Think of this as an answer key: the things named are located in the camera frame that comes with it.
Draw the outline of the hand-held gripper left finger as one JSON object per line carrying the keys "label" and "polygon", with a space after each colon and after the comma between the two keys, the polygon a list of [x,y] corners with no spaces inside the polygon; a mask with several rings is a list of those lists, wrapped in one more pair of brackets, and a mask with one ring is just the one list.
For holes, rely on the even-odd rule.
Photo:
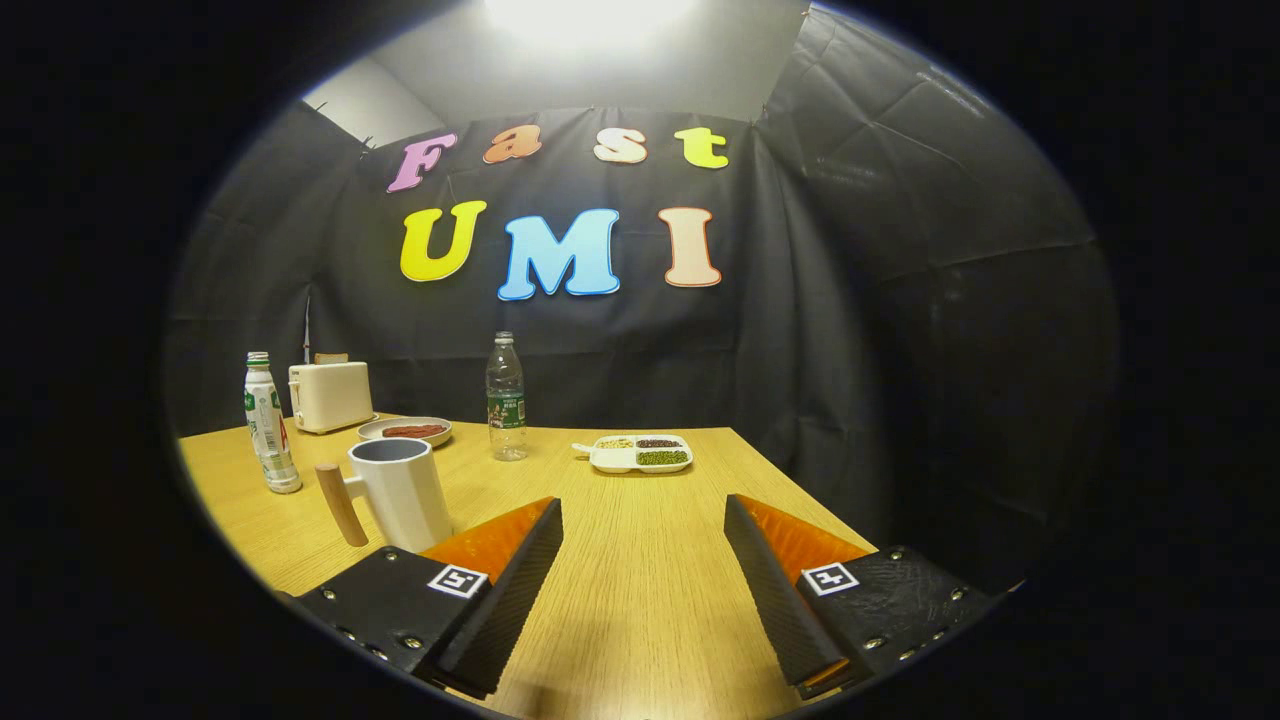
{"label": "hand-held gripper left finger", "polygon": [[402,673],[485,700],[563,536],[562,502],[545,497],[421,553],[380,547],[285,603]]}

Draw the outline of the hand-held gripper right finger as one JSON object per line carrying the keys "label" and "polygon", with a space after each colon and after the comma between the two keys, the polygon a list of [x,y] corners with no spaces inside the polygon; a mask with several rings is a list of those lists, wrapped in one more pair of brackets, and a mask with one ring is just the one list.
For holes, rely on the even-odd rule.
{"label": "hand-held gripper right finger", "polygon": [[724,536],[804,700],[916,664],[1000,602],[915,550],[864,550],[746,495],[727,497]]}

